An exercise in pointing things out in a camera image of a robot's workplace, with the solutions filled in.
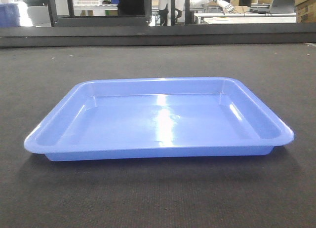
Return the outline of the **white humanoid robot arm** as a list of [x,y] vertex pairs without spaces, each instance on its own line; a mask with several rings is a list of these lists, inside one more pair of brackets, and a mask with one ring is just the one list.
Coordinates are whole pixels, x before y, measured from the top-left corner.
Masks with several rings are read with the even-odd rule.
[[210,2],[216,3],[224,13],[233,13],[236,10],[235,6],[225,0],[190,0],[190,9],[200,8]]

